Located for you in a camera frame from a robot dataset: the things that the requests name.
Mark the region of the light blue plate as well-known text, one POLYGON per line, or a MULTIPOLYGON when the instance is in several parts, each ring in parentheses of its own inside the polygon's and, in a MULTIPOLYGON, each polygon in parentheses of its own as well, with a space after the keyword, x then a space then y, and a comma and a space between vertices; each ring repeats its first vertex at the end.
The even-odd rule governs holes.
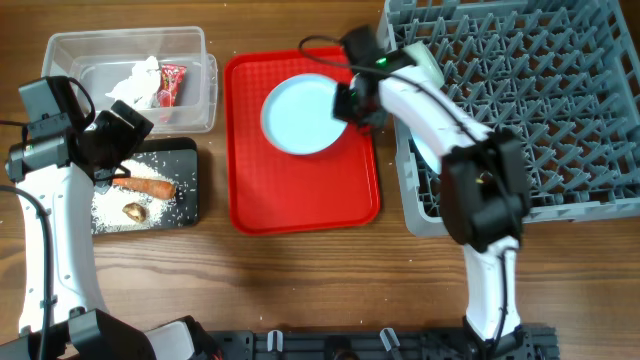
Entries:
POLYGON ((261 109, 266 140, 290 155, 311 155, 333 145, 347 127, 333 115, 337 85, 317 73, 296 75, 278 84, 261 109))

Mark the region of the white tissue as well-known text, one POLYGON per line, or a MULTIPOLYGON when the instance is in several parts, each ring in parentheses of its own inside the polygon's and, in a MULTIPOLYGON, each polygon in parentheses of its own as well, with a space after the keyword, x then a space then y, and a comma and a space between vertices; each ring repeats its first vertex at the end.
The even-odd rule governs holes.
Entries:
POLYGON ((121 100, 135 110, 151 109, 157 102, 161 84, 160 65, 155 56, 137 62, 131 75, 118 82, 106 96, 121 100))

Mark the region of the orange carrot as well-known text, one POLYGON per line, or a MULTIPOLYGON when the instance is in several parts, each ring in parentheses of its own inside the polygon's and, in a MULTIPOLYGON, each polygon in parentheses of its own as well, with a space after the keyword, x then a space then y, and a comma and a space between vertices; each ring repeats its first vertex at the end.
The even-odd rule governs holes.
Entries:
POLYGON ((113 184, 147 194, 160 200, 171 200, 175 197, 176 187, 167 181, 144 179, 144 178, 116 178, 113 184))

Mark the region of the brown food scrap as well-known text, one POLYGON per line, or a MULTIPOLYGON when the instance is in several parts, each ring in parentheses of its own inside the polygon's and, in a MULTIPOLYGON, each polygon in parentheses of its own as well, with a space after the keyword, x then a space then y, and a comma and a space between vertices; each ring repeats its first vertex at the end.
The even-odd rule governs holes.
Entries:
POLYGON ((143 223, 147 219, 146 209, 138 203, 129 203, 122 208, 122 212, 136 223, 143 223))

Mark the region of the mint green bowl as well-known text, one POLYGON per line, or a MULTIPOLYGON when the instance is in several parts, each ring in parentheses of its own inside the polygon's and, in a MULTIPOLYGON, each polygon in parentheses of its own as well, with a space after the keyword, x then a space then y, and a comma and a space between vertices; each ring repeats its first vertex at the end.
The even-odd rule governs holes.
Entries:
POLYGON ((424 43, 416 42, 410 44, 405 46, 403 51, 416 62, 416 66, 426 73, 429 80, 437 88, 441 88, 444 85, 443 72, 435 57, 424 43))

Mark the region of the light blue bowl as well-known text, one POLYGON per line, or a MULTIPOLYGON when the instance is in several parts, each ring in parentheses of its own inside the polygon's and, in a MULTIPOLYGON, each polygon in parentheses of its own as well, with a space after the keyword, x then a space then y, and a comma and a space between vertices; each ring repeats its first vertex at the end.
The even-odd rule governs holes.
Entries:
POLYGON ((413 142, 416 146, 417 152, 421 155, 426 165, 436 174, 441 173, 441 161, 440 158, 431 150, 431 148, 424 142, 417 133, 411 131, 413 142))

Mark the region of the red snack wrapper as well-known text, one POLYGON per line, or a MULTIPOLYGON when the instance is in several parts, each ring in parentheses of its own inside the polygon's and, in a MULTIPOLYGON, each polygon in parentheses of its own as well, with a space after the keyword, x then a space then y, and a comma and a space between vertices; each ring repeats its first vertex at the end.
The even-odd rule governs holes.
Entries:
POLYGON ((182 65, 163 64, 161 66, 161 84, 156 94, 160 107, 173 107, 176 104, 179 88, 186 71, 187 68, 182 65))

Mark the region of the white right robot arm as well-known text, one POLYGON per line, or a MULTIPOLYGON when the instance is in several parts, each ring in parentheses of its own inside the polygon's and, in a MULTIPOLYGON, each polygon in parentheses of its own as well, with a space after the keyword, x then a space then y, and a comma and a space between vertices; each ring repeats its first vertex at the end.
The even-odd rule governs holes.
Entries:
POLYGON ((439 211, 463 247, 471 336, 494 351, 522 340, 515 305, 515 261, 531 201, 520 140, 476 121, 441 90, 444 75, 420 46, 391 53, 345 52, 355 96, 373 100, 403 122, 425 146, 440 177, 439 211))

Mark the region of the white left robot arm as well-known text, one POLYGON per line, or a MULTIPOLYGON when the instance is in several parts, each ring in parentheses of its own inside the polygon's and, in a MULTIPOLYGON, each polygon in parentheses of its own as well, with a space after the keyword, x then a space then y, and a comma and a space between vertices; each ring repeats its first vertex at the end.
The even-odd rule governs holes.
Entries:
POLYGON ((153 125, 121 101, 87 117, 77 106, 30 108, 31 138, 6 165, 23 211, 27 284, 20 336, 4 359, 215 359, 217 343, 187 316, 142 332, 105 310, 91 233, 95 184, 111 175, 153 125))

